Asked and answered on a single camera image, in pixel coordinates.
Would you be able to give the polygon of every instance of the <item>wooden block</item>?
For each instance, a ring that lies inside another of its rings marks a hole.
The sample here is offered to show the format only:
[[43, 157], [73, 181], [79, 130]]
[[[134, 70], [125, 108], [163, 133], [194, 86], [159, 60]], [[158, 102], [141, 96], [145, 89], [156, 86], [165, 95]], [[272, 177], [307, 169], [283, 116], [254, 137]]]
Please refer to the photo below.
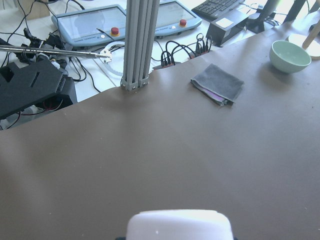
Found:
[[30, 14], [26, 17], [27, 20], [38, 19], [38, 18], [42, 18], [50, 15], [49, 9], [45, 4], [41, 2], [35, 2], [32, 5], [33, 2], [34, 0], [19, 0], [19, 3], [24, 10], [23, 11], [18, 3], [18, 0], [15, 0], [15, 3], [18, 6], [18, 8], [21, 10], [22, 14], [25, 12], [25, 14], [27, 15], [30, 12], [30, 8], [32, 6], [32, 10]]

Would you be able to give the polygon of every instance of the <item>bowl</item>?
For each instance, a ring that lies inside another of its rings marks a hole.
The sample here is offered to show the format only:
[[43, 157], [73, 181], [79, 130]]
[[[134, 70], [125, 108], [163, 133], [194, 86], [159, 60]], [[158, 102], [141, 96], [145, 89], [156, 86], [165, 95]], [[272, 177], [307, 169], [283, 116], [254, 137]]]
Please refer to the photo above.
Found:
[[299, 72], [311, 63], [311, 57], [303, 48], [285, 40], [272, 43], [269, 57], [276, 69], [287, 74]]

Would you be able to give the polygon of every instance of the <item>sticker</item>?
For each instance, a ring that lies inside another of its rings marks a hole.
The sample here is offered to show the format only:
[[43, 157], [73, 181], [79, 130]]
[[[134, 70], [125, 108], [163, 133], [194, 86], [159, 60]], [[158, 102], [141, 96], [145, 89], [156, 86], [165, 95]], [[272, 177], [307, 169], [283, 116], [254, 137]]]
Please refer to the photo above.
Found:
[[219, 25], [220, 27], [222, 27], [224, 29], [229, 27], [233, 23], [234, 23], [233, 21], [230, 21], [229, 19], [227, 19], [225, 17], [222, 18], [221, 20], [215, 22], [215, 24]]

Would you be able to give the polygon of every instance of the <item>brown table surface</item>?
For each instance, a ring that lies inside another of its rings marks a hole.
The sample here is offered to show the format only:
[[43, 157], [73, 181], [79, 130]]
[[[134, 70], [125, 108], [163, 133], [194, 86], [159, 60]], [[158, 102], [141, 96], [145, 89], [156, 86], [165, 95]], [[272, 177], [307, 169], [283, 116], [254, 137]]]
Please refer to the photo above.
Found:
[[[140, 211], [212, 209], [240, 240], [319, 240], [320, 61], [269, 62], [319, 16], [0, 131], [0, 239], [113, 240]], [[190, 83], [211, 63], [245, 82], [234, 105]]]

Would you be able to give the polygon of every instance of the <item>aluminum extrusion post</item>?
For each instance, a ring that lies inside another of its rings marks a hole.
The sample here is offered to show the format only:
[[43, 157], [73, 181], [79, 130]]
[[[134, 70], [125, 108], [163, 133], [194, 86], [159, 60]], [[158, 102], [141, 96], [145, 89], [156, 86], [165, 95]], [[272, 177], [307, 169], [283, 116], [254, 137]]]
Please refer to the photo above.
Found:
[[131, 91], [148, 84], [160, 0], [128, 0], [121, 86]]

